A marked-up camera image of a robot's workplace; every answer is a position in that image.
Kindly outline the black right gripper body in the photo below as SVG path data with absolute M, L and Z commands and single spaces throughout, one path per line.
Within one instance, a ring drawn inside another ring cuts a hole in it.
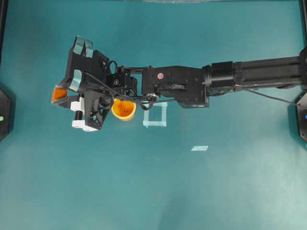
M 66 66 L 66 89 L 76 92 L 84 102 L 85 130 L 100 130 L 113 104 L 113 95 L 106 84 L 110 75 L 110 59 L 95 50 L 71 48 Z

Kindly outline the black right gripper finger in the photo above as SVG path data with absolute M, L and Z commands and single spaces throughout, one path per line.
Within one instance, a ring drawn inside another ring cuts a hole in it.
M 71 85 L 71 81 L 72 78 L 68 77 L 68 78 L 64 78 L 61 80 L 60 83 L 55 85 L 55 88 L 59 88 L 59 89 L 63 89 L 63 90 L 69 90 L 70 89 L 70 85 Z
M 72 102 L 78 102 L 79 96 L 66 96 L 57 100 L 52 101 L 53 105 L 60 106 L 60 107 L 70 107 Z

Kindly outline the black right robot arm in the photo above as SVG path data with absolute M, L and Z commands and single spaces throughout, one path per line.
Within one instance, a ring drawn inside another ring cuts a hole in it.
M 115 100 L 149 110 L 158 98 L 168 97 L 183 108 L 208 107 L 211 96 L 259 88 L 307 87 L 307 51 L 297 57 L 249 62 L 221 62 L 200 69 L 170 66 L 132 68 L 110 66 L 113 61 L 99 51 L 91 57 L 85 49 L 69 51 L 64 79 L 56 85 L 52 103 L 69 108 L 82 101 L 77 117 L 100 130 Z

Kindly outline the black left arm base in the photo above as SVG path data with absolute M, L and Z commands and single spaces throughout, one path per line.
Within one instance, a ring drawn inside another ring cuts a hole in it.
M 16 95 L 8 87 L 0 84 L 0 140 L 3 141 L 14 127 Z

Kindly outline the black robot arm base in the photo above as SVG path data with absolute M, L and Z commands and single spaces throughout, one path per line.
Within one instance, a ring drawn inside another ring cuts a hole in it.
M 296 126 L 300 138 L 307 142 L 307 93 L 299 96 L 296 102 Z

